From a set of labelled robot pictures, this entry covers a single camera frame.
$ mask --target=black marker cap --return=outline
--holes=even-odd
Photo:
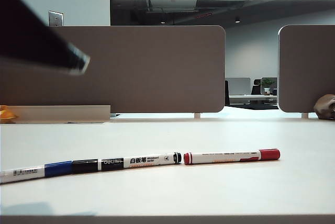
[[[173,161],[176,164],[179,164],[182,161],[182,155],[179,152],[175,152],[173,155]]]
[[[98,171],[98,159],[72,161],[72,173],[92,173]]]

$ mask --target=office desk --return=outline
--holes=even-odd
[[[1,169],[174,151],[279,148],[282,156],[4,184],[3,223],[335,222],[334,121],[231,107],[202,119],[140,116],[104,124],[1,125]]]
[[[276,103],[277,96],[276,95],[229,95],[231,104],[245,104],[249,101],[271,101]]]

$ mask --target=desk partition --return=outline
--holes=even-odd
[[[217,112],[224,106],[225,31],[219,26],[53,30],[91,56],[86,73],[2,67],[0,104],[111,105],[115,113]]]
[[[291,113],[313,112],[335,94],[335,26],[288,25],[279,32],[278,104]]]
[[[226,81],[229,83],[229,95],[250,94],[249,77],[228,77]]]

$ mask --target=red whiteboard marker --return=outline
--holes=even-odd
[[[191,153],[184,154],[186,165],[222,162],[246,162],[277,160],[281,156],[278,149],[261,149],[252,152]]]

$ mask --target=blue band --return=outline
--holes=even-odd
[[[64,161],[44,165],[45,177],[66,175],[72,173],[72,161]]]

